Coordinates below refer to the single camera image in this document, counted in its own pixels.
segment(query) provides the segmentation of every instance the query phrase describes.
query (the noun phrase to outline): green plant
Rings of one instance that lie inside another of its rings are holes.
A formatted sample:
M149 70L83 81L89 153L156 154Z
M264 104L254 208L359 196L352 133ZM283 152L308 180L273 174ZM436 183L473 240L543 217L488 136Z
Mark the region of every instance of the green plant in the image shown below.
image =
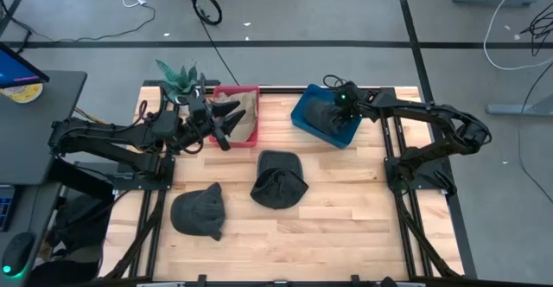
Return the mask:
M190 94L194 85L198 84L198 71L195 65L188 72L182 66L181 72L177 73L163 61L156 60L156 63L165 76L165 82L171 87L171 90L167 92L170 99L174 100L178 96Z

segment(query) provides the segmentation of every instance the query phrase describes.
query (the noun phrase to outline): blue bin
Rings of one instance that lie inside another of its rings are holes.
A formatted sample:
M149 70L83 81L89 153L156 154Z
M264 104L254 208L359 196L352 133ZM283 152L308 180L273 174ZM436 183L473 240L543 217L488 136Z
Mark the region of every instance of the blue bin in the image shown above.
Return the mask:
M361 123L361 118L352 119L349 124L344 126L344 128L341 130L340 133L332 136L327 135L322 131L319 131L318 129L313 127L303 117L305 104L309 99L313 97L334 102L334 94L332 92L329 92L328 90L320 88L315 84L309 84L308 88L305 90L302 97L300 98L300 101L297 102L297 105L294 108L294 111L292 111L292 114L290 115L292 118L292 124L328 142L329 144L336 146L337 148L340 148L340 149L346 148L352 142L353 136L355 135L355 131L357 131L357 128Z

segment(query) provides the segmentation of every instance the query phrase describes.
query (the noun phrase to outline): monitor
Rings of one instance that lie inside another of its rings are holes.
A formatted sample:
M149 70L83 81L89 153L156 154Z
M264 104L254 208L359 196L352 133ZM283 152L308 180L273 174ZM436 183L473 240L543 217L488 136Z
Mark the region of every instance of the monitor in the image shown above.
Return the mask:
M0 89L48 81L46 74L0 42Z

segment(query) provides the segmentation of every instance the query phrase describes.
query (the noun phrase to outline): wooden table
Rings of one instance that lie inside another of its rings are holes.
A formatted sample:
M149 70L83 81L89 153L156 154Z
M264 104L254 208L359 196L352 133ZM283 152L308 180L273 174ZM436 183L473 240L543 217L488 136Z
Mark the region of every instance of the wooden table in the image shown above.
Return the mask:
M420 101L416 87L395 89L400 99ZM207 274L209 281L348 281L352 274L362 280L407 279L395 202L386 185L381 124L364 119L350 146L336 149L292 125L290 113L300 96L262 94L255 148L224 152L206 141L200 154L176 158L154 280L196 281L199 274ZM144 99L155 112L158 88L143 87L138 100ZM402 123L409 146L430 142L425 123ZM393 136L394 151L399 152ZM273 210L251 199L262 150L290 151L302 160L309 190L292 208ZM223 188L226 209L221 241L178 233L169 219L175 197L214 182ZM445 197L437 190L420 190L417 195L430 242L455 271L462 272ZM131 191L114 207L100 275L113 268L134 239L142 197L142 191ZM417 273L422 275L418 247L410 238ZM143 247L139 275L144 274L148 248Z

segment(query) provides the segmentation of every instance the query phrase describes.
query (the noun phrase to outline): brown cloth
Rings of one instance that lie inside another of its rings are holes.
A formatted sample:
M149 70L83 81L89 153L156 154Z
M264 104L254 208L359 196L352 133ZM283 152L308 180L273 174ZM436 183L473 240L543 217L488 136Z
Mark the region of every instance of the brown cloth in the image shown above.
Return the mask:
M257 124L257 92L240 92L227 96L224 92L215 98L215 102L240 101L240 105L232 110L231 114L240 110L245 110L245 114L240 119L230 136L226 140L230 142L248 141Z

